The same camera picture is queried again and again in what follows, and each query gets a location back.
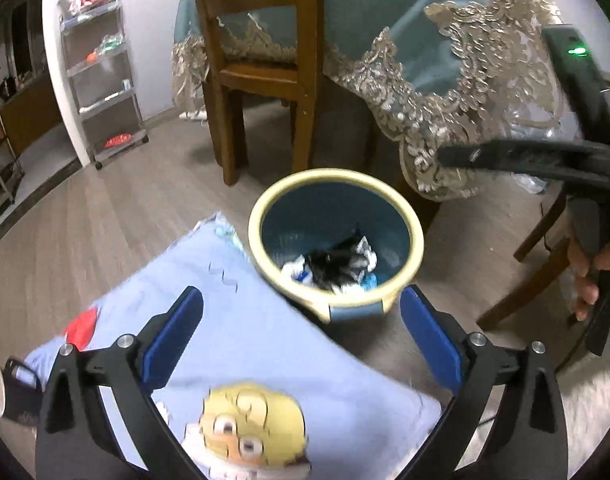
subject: table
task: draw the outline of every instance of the table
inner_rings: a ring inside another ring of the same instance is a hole
[[[399,143],[410,186],[433,200],[467,197],[475,177],[439,168],[437,148],[558,122],[562,99],[540,26],[560,22],[553,0],[325,0],[323,73],[363,98]],[[296,59],[293,7],[221,23],[228,59]],[[180,0],[174,36],[175,101],[192,110],[208,70],[194,0]]]

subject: light blue pillow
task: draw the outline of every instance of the light blue pillow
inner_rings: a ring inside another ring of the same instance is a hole
[[[152,399],[210,478],[386,479],[438,421],[435,399],[371,370],[290,307],[220,215],[95,303],[88,349],[137,334],[188,285],[202,292],[204,316]],[[26,359],[43,384],[63,341]],[[108,388],[102,398],[126,459],[144,467]]]

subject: cup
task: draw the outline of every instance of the cup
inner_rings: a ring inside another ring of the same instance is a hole
[[[0,369],[0,417],[35,427],[41,404],[40,379],[21,361],[10,357]]]

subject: human hand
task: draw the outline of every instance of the human hand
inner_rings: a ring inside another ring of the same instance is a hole
[[[574,283],[578,293],[574,312],[578,321],[584,321],[587,319],[592,305],[598,301],[598,286],[589,279],[587,274],[590,267],[596,270],[610,270],[610,242],[594,256],[593,260],[590,260],[582,250],[573,228],[569,229],[568,234],[570,241],[567,257],[574,271]]]

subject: yellow cartoon face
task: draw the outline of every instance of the yellow cartoon face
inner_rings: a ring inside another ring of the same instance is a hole
[[[253,383],[211,390],[198,425],[205,448],[229,463],[285,466],[304,459],[305,420],[296,401]]]

